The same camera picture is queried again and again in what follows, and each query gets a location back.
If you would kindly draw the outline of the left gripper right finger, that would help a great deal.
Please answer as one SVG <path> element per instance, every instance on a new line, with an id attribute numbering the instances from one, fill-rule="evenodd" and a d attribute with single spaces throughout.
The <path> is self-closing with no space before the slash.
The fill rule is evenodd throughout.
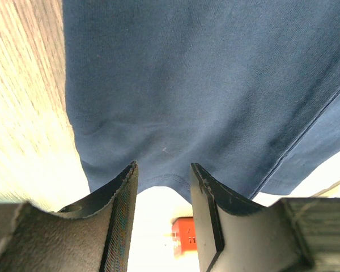
<path id="1" fill-rule="evenodd" d="M 282 198 L 269 207 L 190 167 L 201 271 L 340 271 L 340 198 Z"/>

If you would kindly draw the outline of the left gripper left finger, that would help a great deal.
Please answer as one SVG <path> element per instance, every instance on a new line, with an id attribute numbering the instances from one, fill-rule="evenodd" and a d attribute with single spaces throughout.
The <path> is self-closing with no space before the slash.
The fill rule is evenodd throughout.
<path id="1" fill-rule="evenodd" d="M 57 212 L 0 203 L 0 271 L 126 271 L 138 165 Z"/>

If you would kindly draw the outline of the navy blue t shirt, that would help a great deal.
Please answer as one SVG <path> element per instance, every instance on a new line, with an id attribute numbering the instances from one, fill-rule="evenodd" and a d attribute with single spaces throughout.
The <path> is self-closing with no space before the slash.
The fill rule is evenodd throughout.
<path id="1" fill-rule="evenodd" d="M 203 166 L 245 197 L 290 194 L 340 152 L 340 1 L 64 1 L 66 111 L 94 191 L 190 199 Z"/>

